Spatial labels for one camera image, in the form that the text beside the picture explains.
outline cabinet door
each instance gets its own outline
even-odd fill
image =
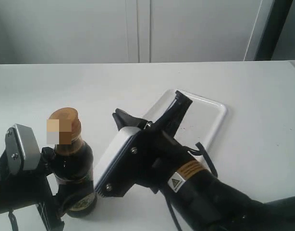
[[[255,53],[271,5],[272,0],[150,0],[150,61],[245,60],[248,49]]]
[[[1,63],[138,62],[136,0],[0,0],[0,23]]]

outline white table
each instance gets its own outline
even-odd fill
[[[167,89],[228,107],[209,151],[220,180],[262,202],[295,195],[295,68],[287,61],[0,65],[0,155],[14,123],[32,127],[46,146],[46,119],[71,106],[97,163],[117,132],[115,108],[142,116]],[[45,230],[35,206],[15,215],[20,231]],[[163,196],[139,186],[124,198],[100,198],[84,219],[62,219],[66,231],[175,229]],[[0,230],[11,230],[7,214],[0,215]]]

